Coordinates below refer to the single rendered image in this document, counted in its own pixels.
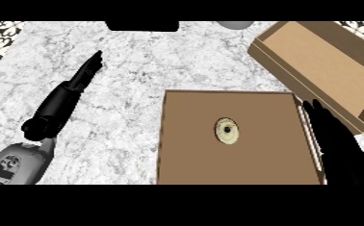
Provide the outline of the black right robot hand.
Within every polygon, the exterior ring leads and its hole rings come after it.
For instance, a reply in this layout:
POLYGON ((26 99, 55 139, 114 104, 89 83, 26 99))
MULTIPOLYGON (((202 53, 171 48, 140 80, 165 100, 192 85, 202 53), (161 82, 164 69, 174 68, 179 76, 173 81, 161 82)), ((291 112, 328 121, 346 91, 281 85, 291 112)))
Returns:
POLYGON ((316 99, 303 102, 309 125, 318 143, 327 184, 364 186, 364 151, 342 121, 316 99))

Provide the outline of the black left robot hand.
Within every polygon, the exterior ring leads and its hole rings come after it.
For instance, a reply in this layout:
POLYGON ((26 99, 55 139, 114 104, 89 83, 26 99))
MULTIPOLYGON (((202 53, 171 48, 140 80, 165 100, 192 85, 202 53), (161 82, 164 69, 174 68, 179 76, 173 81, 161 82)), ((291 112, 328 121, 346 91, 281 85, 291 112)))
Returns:
POLYGON ((63 81, 46 97, 34 116, 23 122, 20 130, 23 137, 31 141, 53 138, 74 112, 81 93, 87 88, 91 78, 102 67, 102 52, 97 51, 84 64, 69 81, 63 81))

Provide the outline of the brown wooden tray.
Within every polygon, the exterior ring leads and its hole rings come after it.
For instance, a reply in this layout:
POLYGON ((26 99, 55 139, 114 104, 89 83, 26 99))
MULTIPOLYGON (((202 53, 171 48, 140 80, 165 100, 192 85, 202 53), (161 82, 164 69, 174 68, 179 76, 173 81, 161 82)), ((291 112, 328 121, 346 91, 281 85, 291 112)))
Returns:
POLYGON ((321 185, 294 94, 168 90, 157 183, 321 185))

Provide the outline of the open cardboard box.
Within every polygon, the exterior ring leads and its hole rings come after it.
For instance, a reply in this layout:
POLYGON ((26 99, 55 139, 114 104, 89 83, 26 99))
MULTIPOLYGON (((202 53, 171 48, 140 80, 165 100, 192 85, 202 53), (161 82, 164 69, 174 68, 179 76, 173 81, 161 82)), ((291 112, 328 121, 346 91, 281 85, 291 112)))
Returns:
POLYGON ((333 21, 278 21, 247 49, 303 100, 364 134, 364 38, 333 21))

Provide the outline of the black appliance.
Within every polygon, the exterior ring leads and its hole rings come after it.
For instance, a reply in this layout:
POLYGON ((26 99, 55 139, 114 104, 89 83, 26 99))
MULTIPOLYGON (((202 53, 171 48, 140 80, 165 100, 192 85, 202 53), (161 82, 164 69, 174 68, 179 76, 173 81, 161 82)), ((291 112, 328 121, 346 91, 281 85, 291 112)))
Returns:
POLYGON ((176 32, 179 29, 177 21, 106 21, 111 31, 134 32, 176 32))

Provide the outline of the grey round object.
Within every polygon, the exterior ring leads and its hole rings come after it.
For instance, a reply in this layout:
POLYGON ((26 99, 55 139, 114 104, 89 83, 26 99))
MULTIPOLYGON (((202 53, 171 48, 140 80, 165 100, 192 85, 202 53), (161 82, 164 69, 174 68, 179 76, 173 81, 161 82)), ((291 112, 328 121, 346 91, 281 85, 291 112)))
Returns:
POLYGON ((251 21, 219 21, 219 25, 231 30, 242 30, 251 24, 251 21))

